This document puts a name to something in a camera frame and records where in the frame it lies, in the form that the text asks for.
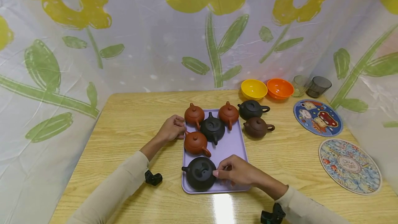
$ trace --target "yellow bowl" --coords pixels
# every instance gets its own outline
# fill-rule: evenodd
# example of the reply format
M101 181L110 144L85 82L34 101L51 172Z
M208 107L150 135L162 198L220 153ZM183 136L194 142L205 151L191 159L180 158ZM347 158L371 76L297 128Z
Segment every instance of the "yellow bowl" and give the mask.
M253 79L242 82L240 88L244 97L255 101L259 101L264 98L268 92L268 88L263 82Z

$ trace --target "orange bowl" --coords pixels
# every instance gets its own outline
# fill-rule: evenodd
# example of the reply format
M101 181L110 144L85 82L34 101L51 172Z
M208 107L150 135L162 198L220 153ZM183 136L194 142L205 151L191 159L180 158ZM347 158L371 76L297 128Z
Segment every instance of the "orange bowl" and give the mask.
M274 78L267 82L268 94L274 99L287 99L294 93L293 85L283 79Z

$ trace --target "beige sleeve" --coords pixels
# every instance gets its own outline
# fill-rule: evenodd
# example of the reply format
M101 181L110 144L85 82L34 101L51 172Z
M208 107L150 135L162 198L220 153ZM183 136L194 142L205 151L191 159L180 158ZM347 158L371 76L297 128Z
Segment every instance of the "beige sleeve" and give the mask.
M145 181L149 161L137 151L89 195L67 224L104 224Z
M281 205L291 224L349 224L343 217L292 187L275 203Z

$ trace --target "wooden table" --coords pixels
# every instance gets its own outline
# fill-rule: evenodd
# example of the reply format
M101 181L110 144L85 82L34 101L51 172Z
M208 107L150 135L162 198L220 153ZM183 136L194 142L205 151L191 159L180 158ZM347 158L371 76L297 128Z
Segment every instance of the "wooden table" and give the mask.
M237 105L244 100L238 90L110 96L50 223L65 223L102 180L154 137L166 118L184 116L189 103L217 109L226 101ZM250 163L351 223L397 223L398 197L386 181L377 194L362 196L343 189L326 174L318 157L319 145L326 138L297 122L293 114L297 101L267 97L260 101L271 108L263 119L276 129L263 140L251 140L244 134ZM337 137L357 143L346 127ZM114 214L113 223L254 224L260 223L262 210L272 211L274 202L257 188L245 193L188 195L181 188L182 151L180 140L157 154L150 170L160 172L163 182L139 188Z

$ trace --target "round coaster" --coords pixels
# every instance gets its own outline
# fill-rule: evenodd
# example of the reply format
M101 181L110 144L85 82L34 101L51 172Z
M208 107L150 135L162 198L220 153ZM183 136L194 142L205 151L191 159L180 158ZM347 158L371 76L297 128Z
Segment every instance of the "round coaster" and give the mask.
M294 105L293 111L297 121L316 135L334 137L343 130L343 122L338 114L320 101L299 101Z
M359 195L370 195L381 187L381 173L373 159L350 142L328 139L319 146L325 171L341 187Z

